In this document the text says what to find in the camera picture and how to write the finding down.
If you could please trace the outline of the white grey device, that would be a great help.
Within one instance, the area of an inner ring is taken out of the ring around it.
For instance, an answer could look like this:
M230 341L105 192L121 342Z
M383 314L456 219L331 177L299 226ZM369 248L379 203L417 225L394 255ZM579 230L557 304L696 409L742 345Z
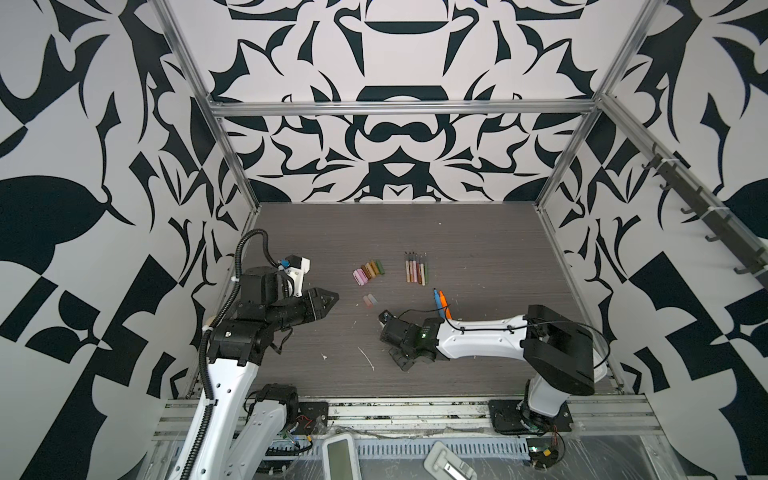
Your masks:
M423 462L426 472L437 480L477 480L475 470L444 443L436 442Z

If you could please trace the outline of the light pink pen cap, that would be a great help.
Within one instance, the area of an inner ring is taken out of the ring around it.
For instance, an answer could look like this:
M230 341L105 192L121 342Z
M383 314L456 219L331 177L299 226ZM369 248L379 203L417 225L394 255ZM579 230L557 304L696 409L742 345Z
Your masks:
M364 286L366 284L366 279L360 274L358 270L353 271L353 277L359 286Z

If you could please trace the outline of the white tablet device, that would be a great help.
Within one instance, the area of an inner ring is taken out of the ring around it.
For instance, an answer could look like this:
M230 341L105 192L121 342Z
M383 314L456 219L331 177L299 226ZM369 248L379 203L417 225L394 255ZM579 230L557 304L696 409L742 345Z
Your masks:
M322 444L323 475L326 480L361 480L354 437L349 433L326 438Z

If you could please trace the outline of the blue highlighter marker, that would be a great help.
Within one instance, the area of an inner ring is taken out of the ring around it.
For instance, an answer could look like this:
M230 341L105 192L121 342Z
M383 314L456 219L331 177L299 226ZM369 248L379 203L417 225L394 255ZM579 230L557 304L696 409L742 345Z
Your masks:
M446 318L446 314L445 314L445 306L446 306L446 304L443 302L442 296L441 296L440 292L437 289L433 290L433 297L434 297L435 304L436 304L436 311L438 312L438 314L440 315L441 318L445 319Z

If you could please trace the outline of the black coat hook rail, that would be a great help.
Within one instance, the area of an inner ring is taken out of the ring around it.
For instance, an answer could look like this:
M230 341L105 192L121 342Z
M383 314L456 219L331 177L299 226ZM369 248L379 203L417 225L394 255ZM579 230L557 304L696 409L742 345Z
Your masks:
M710 233L705 240L721 243L739 262L734 273L749 275L767 290L767 245L699 180L682 160L664 152L659 144L651 146L650 160L644 171L653 171L662 180L663 192L673 192L684 203L681 213L701 221Z

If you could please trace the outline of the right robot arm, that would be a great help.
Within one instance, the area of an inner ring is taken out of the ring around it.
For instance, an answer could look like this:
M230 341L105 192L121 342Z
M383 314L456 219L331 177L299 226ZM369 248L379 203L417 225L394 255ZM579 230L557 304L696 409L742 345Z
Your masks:
M535 371L517 408L529 430L553 422L570 397L593 395L608 374L608 355L597 347L602 333L544 305L500 320L460 321L445 307L437 312L420 325L388 310L379 314L380 340L398 367L468 357L523 361Z

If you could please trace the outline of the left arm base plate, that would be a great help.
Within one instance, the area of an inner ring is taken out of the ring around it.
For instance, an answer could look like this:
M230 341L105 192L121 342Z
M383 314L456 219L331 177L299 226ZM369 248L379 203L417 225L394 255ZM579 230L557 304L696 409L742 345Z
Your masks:
M307 436L319 433L327 425L329 403L326 401L300 401L289 423L289 433Z

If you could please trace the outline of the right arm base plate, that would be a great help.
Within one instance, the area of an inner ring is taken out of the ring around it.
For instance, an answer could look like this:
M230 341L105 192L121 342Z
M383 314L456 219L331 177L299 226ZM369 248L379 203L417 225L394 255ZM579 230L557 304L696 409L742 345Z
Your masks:
M572 415L567 403L561 405L554 417L531 411L524 400L493 399L488 402L488 409L493 430L502 435L542 436L555 430L572 431Z

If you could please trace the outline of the orange highlighter marker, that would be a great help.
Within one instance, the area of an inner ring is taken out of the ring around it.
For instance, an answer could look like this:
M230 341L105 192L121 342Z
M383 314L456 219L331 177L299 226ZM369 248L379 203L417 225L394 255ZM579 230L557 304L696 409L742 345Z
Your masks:
M438 297L439 297L439 300L440 300L440 303L441 303L441 313L442 313L442 316L445 319L447 319L447 320L451 320L452 319L452 315L451 315L451 312L450 312L449 304L448 304L448 301L446 299L445 294L441 290L438 291Z

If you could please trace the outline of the small circuit board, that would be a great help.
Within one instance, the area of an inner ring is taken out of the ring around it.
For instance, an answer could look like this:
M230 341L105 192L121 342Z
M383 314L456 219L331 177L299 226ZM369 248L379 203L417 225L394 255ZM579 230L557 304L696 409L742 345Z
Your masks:
M557 466L566 456L567 444L559 434L526 438L526 464L540 471Z

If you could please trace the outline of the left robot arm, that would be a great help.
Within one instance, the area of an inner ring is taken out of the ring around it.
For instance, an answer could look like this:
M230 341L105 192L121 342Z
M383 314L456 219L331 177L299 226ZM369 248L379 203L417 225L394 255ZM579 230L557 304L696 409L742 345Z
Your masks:
M251 387L265 354L283 350L276 333L290 336L325 318L339 300L335 292L304 289L309 267L296 255L276 260L263 229L247 231L238 242L232 291L203 328L202 394L170 478L251 479L278 435L295 425L294 387Z

